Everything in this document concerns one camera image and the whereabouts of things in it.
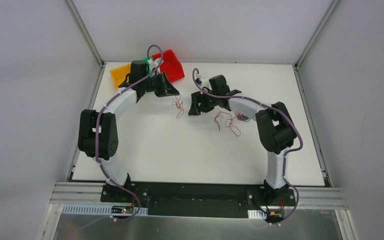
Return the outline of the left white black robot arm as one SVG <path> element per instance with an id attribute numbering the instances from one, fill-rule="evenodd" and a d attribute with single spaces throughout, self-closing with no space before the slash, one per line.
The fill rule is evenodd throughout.
<path id="1" fill-rule="evenodd" d="M 78 149 L 99 165 L 106 183 L 115 186 L 114 197 L 123 203 L 132 198 L 133 189 L 125 184 L 129 173 L 117 155 L 117 121 L 146 93 L 158 98 L 180 94 L 161 70 L 163 62 L 161 58 L 132 61 L 115 94 L 97 109 L 84 109 L 80 114 Z"/>

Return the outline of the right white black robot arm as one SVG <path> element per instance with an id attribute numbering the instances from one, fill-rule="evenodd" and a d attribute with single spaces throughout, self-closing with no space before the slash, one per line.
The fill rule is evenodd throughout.
<path id="1" fill-rule="evenodd" d="M 276 205 L 284 198 L 288 186 L 285 181 L 285 157 L 297 137 L 289 112 L 282 102 L 266 105 L 248 99 L 237 89 L 231 90 L 223 75 L 209 79 L 209 87 L 203 86 L 201 76 L 193 76 L 199 91 L 191 94 L 190 116 L 208 113 L 215 107 L 243 114 L 255 121 L 259 140 L 267 151 L 267 175 L 264 180 L 264 200 Z"/>

